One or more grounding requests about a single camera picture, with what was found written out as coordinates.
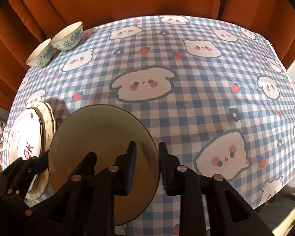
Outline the red-trimmed small plate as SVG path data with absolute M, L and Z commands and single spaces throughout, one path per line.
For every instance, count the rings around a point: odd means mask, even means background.
M 18 158 L 29 160 L 41 155 L 42 125 L 35 109 L 27 108 L 17 116 L 8 135 L 7 148 L 10 165 Z

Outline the floral bowl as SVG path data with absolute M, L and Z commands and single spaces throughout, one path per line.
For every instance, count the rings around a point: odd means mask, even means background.
M 52 186 L 58 191 L 89 152 L 97 154 L 95 173 L 124 155 L 129 143 L 137 146 L 134 180 L 130 194 L 115 197 L 115 224 L 139 217 L 152 202 L 159 185 L 156 145 L 145 126 L 130 112 L 113 105 L 96 104 L 71 114 L 56 131 L 49 150 Z
M 75 48 L 82 39 L 83 23 L 75 22 L 60 32 L 58 32 L 50 41 L 50 45 L 60 51 L 67 51 Z
M 38 45 L 26 60 L 26 64 L 32 68 L 45 67 L 52 59 L 52 53 L 53 47 L 49 38 Z

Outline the large round yellow-flower plate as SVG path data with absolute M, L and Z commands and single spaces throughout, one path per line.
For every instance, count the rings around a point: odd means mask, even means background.
M 30 103 L 30 108 L 34 108 L 41 119 L 42 124 L 42 151 L 44 155 L 49 150 L 52 139 L 56 132 L 55 118 L 51 106 L 44 101 L 33 101 Z M 27 193 L 26 197 L 30 200 L 37 200 L 46 191 L 49 184 L 49 171 L 48 168 L 37 176 L 36 181 L 33 184 L 33 188 Z

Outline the pink white cloth bundle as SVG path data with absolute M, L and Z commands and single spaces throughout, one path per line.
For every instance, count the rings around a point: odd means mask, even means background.
M 7 140 L 8 140 L 8 132 L 4 128 L 0 131 L 0 166 L 1 167 L 3 167 L 3 157 L 4 157 L 4 152 L 6 150 Z

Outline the blue checkered cartoon tablecloth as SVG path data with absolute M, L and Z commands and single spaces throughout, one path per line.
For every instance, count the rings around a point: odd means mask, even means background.
M 197 173 L 219 173 L 256 208 L 295 176 L 295 87 L 262 35 L 190 16 L 83 30 L 22 80 L 8 117 L 48 102 L 60 125 L 92 104 L 121 107 Z

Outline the orange curtain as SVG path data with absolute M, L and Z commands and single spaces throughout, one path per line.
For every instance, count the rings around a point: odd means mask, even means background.
M 169 14 L 235 23 L 266 37 L 285 67 L 295 60 L 295 0 L 0 0 L 0 106 L 11 108 L 32 51 L 67 25 Z

